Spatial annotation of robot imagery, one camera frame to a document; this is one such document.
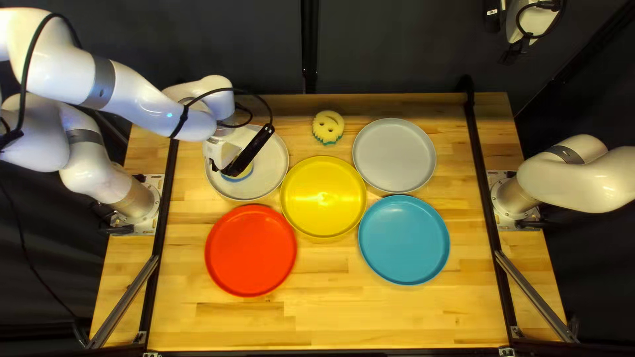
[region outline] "yellow plate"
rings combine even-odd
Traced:
[[[361,220],[366,210],[366,184],[344,160],[314,156],[287,173],[280,201],[295,229],[329,242]]]

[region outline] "gray band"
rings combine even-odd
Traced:
[[[561,159],[565,161],[565,163],[573,164],[573,165],[582,165],[584,164],[584,160],[578,155],[577,152],[569,149],[566,146],[562,145],[554,145],[545,152],[551,152],[552,154],[556,154],[560,156]]]
[[[67,131],[66,136],[69,138],[69,145],[75,144],[76,142],[94,142],[104,146],[102,135],[96,131],[88,129],[73,129]]]
[[[115,88],[115,67],[106,58],[93,56],[95,61],[95,78],[93,87],[84,102],[79,105],[99,110],[108,104]]]

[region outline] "plate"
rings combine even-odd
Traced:
[[[248,124],[222,137],[236,146],[245,148],[260,131],[260,125]],[[289,153],[282,138],[273,134],[253,158],[253,170],[240,180],[214,172],[209,162],[205,162],[205,175],[211,186],[226,198],[236,201],[253,201],[275,190],[289,169]]]
[[[366,184],[344,160],[314,156],[295,165],[280,189],[284,216],[320,242],[355,228],[366,210]]]
[[[431,280],[450,254],[450,234],[439,213],[411,196],[389,196],[371,206],[359,224],[358,238],[371,269],[399,285]]]
[[[205,265],[221,289],[256,297],[282,284],[296,253],[295,233],[280,213],[247,205],[214,224],[205,244]]]
[[[417,125],[385,118],[366,125],[353,143],[353,162],[368,184],[389,193],[425,185],[436,166],[432,140]]]

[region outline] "sponge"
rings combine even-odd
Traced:
[[[344,134],[344,118],[334,111],[321,111],[313,119],[313,136],[324,145],[335,144]]]
[[[225,176],[223,175],[223,173],[220,174],[220,176],[229,181],[229,182],[240,182],[246,178],[248,178],[249,176],[251,176],[251,173],[253,172],[253,161],[251,163],[249,163],[249,165],[247,165],[246,168],[244,168],[243,172],[241,172],[240,174],[238,174],[238,176],[236,177],[230,177],[230,176]]]

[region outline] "plate rim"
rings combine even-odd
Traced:
[[[367,130],[367,128],[374,128],[375,126],[380,126],[380,125],[384,125],[384,123],[381,123],[382,121],[388,121],[388,120],[396,120],[396,121],[400,121],[403,123],[404,126],[408,126],[410,127],[413,131],[420,131],[421,133],[424,134],[425,139],[427,139],[427,141],[430,143],[429,148],[432,149],[432,158],[434,160],[433,165],[432,165],[432,171],[430,172],[430,175],[419,185],[416,186],[413,189],[409,189],[409,190],[405,190],[405,191],[388,191],[386,189],[383,189],[381,187],[379,187],[378,185],[375,185],[374,183],[370,182],[370,180],[368,180],[367,176],[364,175],[362,173],[362,171],[358,168],[358,163],[355,160],[355,151],[356,148],[358,147],[358,138],[361,136],[361,134],[363,134],[363,132],[365,130]],[[377,119],[377,120],[373,120],[372,122],[368,123],[367,125],[365,125],[359,132],[358,134],[355,136],[355,140],[353,141],[353,146],[352,146],[352,152],[351,152],[352,158],[353,158],[353,164],[355,165],[355,169],[358,171],[359,175],[362,177],[362,179],[364,180],[364,182],[366,182],[367,184],[371,185],[372,187],[380,190],[380,191],[384,191],[384,192],[388,192],[391,194],[406,194],[409,192],[413,192],[416,191],[418,189],[420,189],[421,187],[425,186],[430,179],[432,178],[432,176],[434,176],[434,172],[436,171],[436,163],[437,163],[437,154],[436,154],[436,148],[434,147],[434,143],[432,142],[432,139],[430,138],[430,136],[419,127],[419,125],[416,125],[415,123],[412,123],[409,120],[405,120],[402,118],[381,118],[381,119]]]
[[[424,279],[419,279],[413,282],[402,282],[402,281],[398,281],[398,280],[393,280],[390,279],[389,277],[387,277],[386,275],[380,273],[379,271],[377,271],[377,269],[375,269],[375,267],[373,266],[373,264],[371,264],[370,262],[368,262],[368,259],[366,258],[366,254],[364,254],[364,248],[362,248],[362,244],[361,244],[361,237],[362,237],[362,226],[364,223],[364,219],[366,217],[368,217],[368,213],[371,212],[371,210],[373,208],[375,208],[375,210],[378,210],[379,208],[377,208],[377,204],[389,199],[389,200],[395,200],[395,199],[406,199],[406,200],[414,200],[413,202],[416,202],[418,205],[420,205],[421,203],[424,204],[423,206],[423,210],[426,210],[425,207],[428,207],[430,210],[432,210],[432,212],[434,212],[434,214],[436,214],[436,217],[440,220],[441,223],[443,223],[443,228],[445,232],[444,235],[444,240],[446,240],[447,242],[447,246],[448,248],[445,250],[445,252],[443,252],[444,255],[444,259],[443,259],[443,263],[439,264],[437,266],[436,273],[434,273],[434,275],[432,276],[426,276],[424,277]],[[359,247],[359,251],[361,253],[362,258],[364,258],[364,262],[366,263],[366,265],[375,273],[377,274],[380,278],[388,281],[389,283],[395,284],[395,285],[401,285],[401,286],[417,286],[417,285],[421,285],[421,284],[425,284],[428,281],[433,280],[434,278],[436,278],[437,276],[439,276],[439,274],[441,274],[441,272],[443,271],[443,269],[445,268],[445,265],[447,265],[448,260],[450,258],[450,247],[451,247],[451,241],[450,241],[450,231],[448,230],[448,226],[445,224],[445,221],[443,220],[443,218],[441,217],[441,215],[439,214],[439,212],[437,212],[437,210],[434,209],[434,207],[432,207],[430,204],[428,204],[427,202],[423,201],[422,199],[418,199],[416,197],[413,196],[409,196],[409,195],[405,195],[405,194],[395,194],[395,195],[391,195],[391,196],[386,196],[382,199],[380,199],[379,201],[375,202],[372,206],[370,206],[369,209],[366,210],[366,213],[364,214],[364,219],[362,219],[362,221],[359,223],[359,229],[358,229],[358,247]]]
[[[239,294],[237,293],[237,290],[235,289],[230,289],[227,287],[227,285],[225,283],[221,283],[219,280],[217,280],[215,278],[215,276],[217,274],[213,274],[213,269],[211,268],[211,258],[208,257],[208,252],[210,251],[211,247],[210,247],[210,243],[211,243],[211,235],[214,232],[214,230],[217,230],[219,228],[217,227],[222,227],[225,223],[227,223],[227,221],[223,221],[221,222],[221,220],[223,220],[224,218],[226,218],[226,216],[230,215],[230,214],[238,214],[241,213],[242,211],[245,210],[255,210],[258,213],[261,214],[266,214],[269,216],[274,216],[275,220],[277,222],[281,222],[281,223],[287,223],[289,224],[289,226],[291,227],[291,235],[293,236],[293,239],[291,239],[291,241],[293,242],[293,257],[291,259],[291,264],[287,270],[287,272],[284,274],[284,278],[282,278],[279,282],[277,282],[273,287],[264,290],[263,292],[259,292],[256,294]],[[252,205],[244,205],[244,206],[239,206],[236,207],[232,210],[230,210],[229,212],[225,213],[224,215],[222,215],[222,217],[216,221],[216,223],[214,223],[214,225],[212,226],[212,228],[210,229],[210,232],[207,235],[207,238],[205,239],[205,248],[203,250],[203,259],[205,261],[205,268],[207,270],[207,274],[210,277],[210,279],[214,282],[214,284],[216,284],[217,287],[219,287],[221,290],[223,290],[226,293],[229,293],[233,296],[237,296],[237,297],[242,297],[242,298],[253,298],[253,297],[259,297],[259,296],[263,296],[265,294],[268,294],[272,291],[274,291],[275,289],[277,289],[280,285],[282,285],[287,278],[289,277],[289,275],[291,274],[291,272],[293,271],[293,267],[295,267],[295,262],[298,259],[298,239],[295,236],[295,232],[293,231],[293,226],[291,226],[291,224],[287,221],[287,219],[282,216],[279,212],[275,211],[273,208],[269,207],[269,206],[265,206],[265,205],[259,205],[259,204],[252,204]]]
[[[245,127],[255,127],[255,128],[261,128],[261,125],[256,125],[256,124],[247,124],[245,125]],[[205,171],[205,177],[207,178],[207,183],[210,184],[211,188],[217,192],[219,195],[223,196],[224,198],[227,199],[231,199],[232,201],[237,201],[237,202],[250,202],[250,201],[255,201],[257,199],[261,199],[263,197],[265,197],[266,195],[274,192],[278,187],[280,187],[280,185],[283,183],[284,179],[286,178],[286,174],[289,173],[289,149],[286,147],[286,144],[284,142],[284,140],[282,139],[282,137],[280,135],[278,135],[277,133],[274,133],[273,135],[271,135],[272,138],[276,138],[276,141],[278,141],[280,144],[282,144],[282,148],[284,148],[284,152],[286,153],[286,170],[284,171],[284,175],[282,176],[282,180],[280,180],[277,185],[269,192],[258,196],[256,198],[236,198],[236,197],[231,197],[229,195],[226,195],[222,192],[220,192],[215,186],[214,184],[212,184],[212,179],[211,179],[211,173],[210,173],[210,169],[209,164],[207,162],[207,159],[205,157],[203,157],[203,170]]]
[[[301,164],[304,164],[304,166],[307,165],[307,161],[308,160],[317,161],[317,160],[322,160],[324,158],[329,159],[329,160],[334,160],[336,162],[339,161],[340,163],[346,164],[348,166],[347,169],[350,168],[350,171],[352,173],[357,174],[356,181],[358,181],[358,183],[361,185],[361,188],[363,189],[363,192],[362,192],[362,195],[361,195],[363,202],[361,204],[361,210],[358,213],[358,216],[356,217],[354,223],[351,224],[351,226],[349,228],[347,228],[346,230],[344,230],[342,232],[336,233],[336,234],[316,235],[316,234],[313,234],[313,233],[311,233],[311,232],[309,232],[309,231],[307,231],[305,229],[299,228],[299,226],[296,223],[294,223],[294,221],[289,217],[289,214],[287,212],[288,209],[287,209],[286,204],[285,204],[286,200],[283,198],[284,197],[283,193],[285,192],[285,182],[287,182],[287,178],[288,177],[292,176],[291,175],[293,173],[292,171],[295,168],[299,167]],[[367,211],[367,209],[366,209],[367,206],[368,206],[367,195],[368,194],[367,194],[367,189],[366,189],[366,181],[364,181],[364,178],[359,174],[359,172],[355,169],[354,166],[352,166],[351,164],[347,163],[343,159],[337,158],[335,156],[316,155],[316,156],[311,156],[309,158],[303,159],[303,160],[299,161],[297,164],[293,165],[293,167],[291,167],[291,169],[284,176],[284,180],[282,181],[282,184],[280,185],[280,197],[279,198],[280,198],[280,208],[281,208],[282,214],[283,214],[285,219],[289,222],[289,224],[294,229],[297,229],[298,231],[300,231],[300,232],[302,232],[302,233],[314,238],[316,241],[319,241],[319,242],[322,242],[322,243],[331,243],[331,242],[335,241],[336,238],[339,238],[339,237],[347,234],[348,232],[352,231],[361,222],[361,220],[363,219],[363,217],[364,217],[364,215],[365,215],[365,213]]]

